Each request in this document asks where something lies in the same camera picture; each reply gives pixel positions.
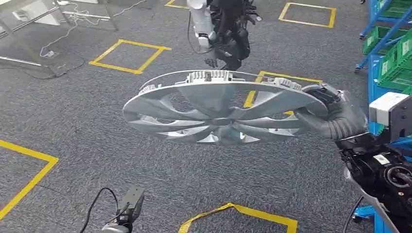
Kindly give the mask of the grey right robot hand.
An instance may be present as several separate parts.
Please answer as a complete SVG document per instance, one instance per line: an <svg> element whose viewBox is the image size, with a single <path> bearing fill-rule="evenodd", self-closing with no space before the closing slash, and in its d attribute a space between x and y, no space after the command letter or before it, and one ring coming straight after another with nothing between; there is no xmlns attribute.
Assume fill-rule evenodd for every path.
<svg viewBox="0 0 412 233"><path fill-rule="evenodd" d="M327 83L309 85L303 91L323 102L327 108L326 116L317 116L305 107L294 111L297 119L311 131L332 140L367 132L367 117L349 91L338 90Z"/></svg>

